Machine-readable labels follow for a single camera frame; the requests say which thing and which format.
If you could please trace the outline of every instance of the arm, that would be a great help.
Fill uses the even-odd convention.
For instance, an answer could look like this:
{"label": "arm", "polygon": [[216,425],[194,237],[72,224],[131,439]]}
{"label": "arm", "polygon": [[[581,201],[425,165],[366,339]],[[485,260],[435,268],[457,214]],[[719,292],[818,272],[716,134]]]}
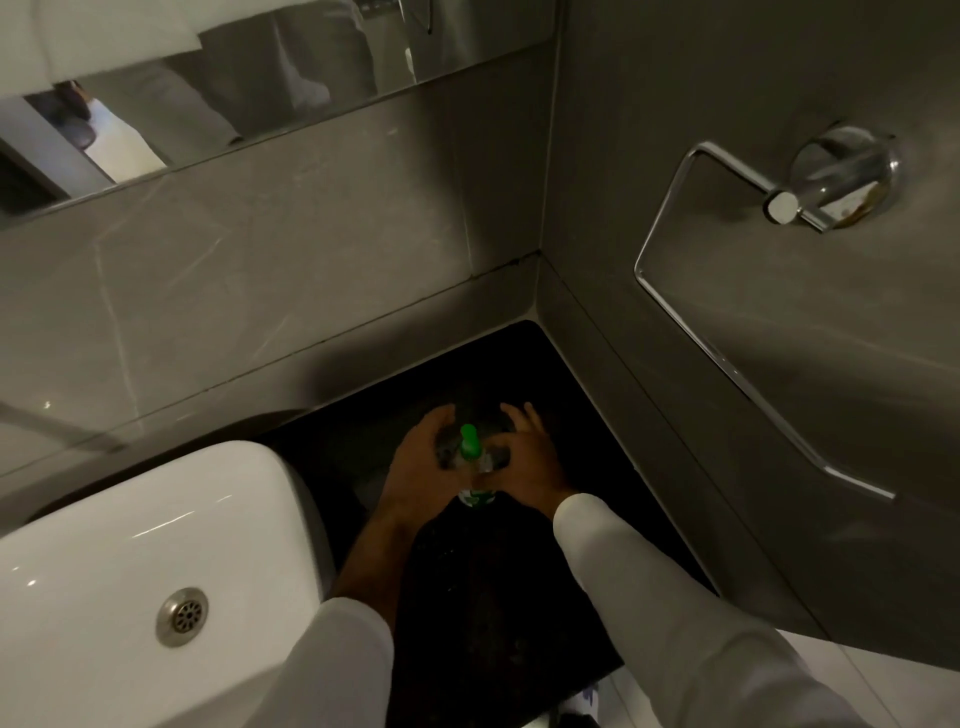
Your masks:
{"label": "arm", "polygon": [[403,567],[420,528],[469,487],[442,471],[435,440],[453,406],[428,413],[394,456],[383,495],[325,601],[246,728],[381,728],[394,666]]}
{"label": "arm", "polygon": [[488,487],[553,521],[570,570],[663,728],[865,726],[773,627],[704,589],[602,500],[574,494],[530,404],[526,414],[503,407],[517,433],[494,438],[511,449],[511,464]]}

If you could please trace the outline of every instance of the chrome fixture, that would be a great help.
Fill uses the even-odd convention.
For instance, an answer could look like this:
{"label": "chrome fixture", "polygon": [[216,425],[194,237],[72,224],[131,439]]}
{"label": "chrome fixture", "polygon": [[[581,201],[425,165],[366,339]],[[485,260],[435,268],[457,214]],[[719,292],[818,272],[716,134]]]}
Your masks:
{"label": "chrome fixture", "polygon": [[[868,136],[873,143],[867,143]],[[856,139],[862,142],[859,148],[854,144]],[[833,162],[825,161],[819,153],[814,154],[811,148],[815,146],[832,155]],[[715,159],[737,177],[766,194],[768,197],[764,211],[768,217],[776,215],[777,217],[774,218],[776,222],[784,225],[800,219],[818,232],[852,225],[869,212],[888,204],[891,192],[895,191],[899,180],[900,162],[890,149],[890,145],[880,141],[879,137],[857,127],[836,127],[814,139],[797,155],[791,172],[791,183],[796,186],[790,191],[788,188],[777,185],[719,144],[702,141],[687,151],[674,173],[634,264],[636,282],[650,294],[660,308],[700,347],[730,381],[759,407],[767,419],[814,467],[861,492],[893,502],[897,497],[896,493],[845,473],[832,465],[783,418],[777,408],[760,394],[726,356],[715,349],[706,338],[699,336],[660,294],[653,283],[644,277],[643,256],[650,247],[650,242],[654,239],[667,211],[679,195],[693,163],[698,157],[704,155]],[[838,209],[841,212],[849,209],[850,213],[844,216],[836,213]]]}
{"label": "chrome fixture", "polygon": [[199,589],[173,592],[156,614],[156,638],[167,647],[183,646],[200,634],[209,612],[206,595]]}
{"label": "chrome fixture", "polygon": [[899,181],[900,158],[891,137],[838,126],[800,150],[790,167],[789,186],[775,190],[764,211],[778,225],[805,212],[820,231],[846,228],[887,207]]}

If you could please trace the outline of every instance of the white sink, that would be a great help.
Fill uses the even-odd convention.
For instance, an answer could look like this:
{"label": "white sink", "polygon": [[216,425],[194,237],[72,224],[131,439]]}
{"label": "white sink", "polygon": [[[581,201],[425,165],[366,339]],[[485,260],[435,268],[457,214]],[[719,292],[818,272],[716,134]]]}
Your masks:
{"label": "white sink", "polygon": [[[333,578],[298,488],[271,450],[223,443],[0,539],[5,728],[242,725]],[[164,646],[157,613],[187,587],[206,622]]]}

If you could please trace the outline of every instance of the right hand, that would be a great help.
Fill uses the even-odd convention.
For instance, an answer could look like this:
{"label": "right hand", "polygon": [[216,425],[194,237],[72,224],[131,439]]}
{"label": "right hand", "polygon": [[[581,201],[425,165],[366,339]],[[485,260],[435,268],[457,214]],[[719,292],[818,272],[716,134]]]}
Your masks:
{"label": "right hand", "polygon": [[500,410],[514,423],[516,432],[493,435],[485,441],[484,446],[507,448],[510,451],[510,465],[478,476],[475,487],[478,490],[503,491],[523,505],[536,508],[553,521],[560,504],[576,491],[566,483],[557,452],[534,405],[526,402],[523,409],[525,412],[511,404],[500,405]]}

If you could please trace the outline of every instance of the mirror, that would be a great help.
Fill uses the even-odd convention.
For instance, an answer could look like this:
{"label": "mirror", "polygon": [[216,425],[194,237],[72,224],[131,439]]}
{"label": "mirror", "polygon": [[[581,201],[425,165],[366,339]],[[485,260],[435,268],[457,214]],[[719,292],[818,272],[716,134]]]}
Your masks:
{"label": "mirror", "polygon": [[0,77],[7,222],[544,42],[556,22],[556,0],[164,0],[135,12],[114,0],[111,28],[103,8],[43,16],[9,1],[14,19],[24,11],[0,29],[17,34],[0,51],[17,54]]}

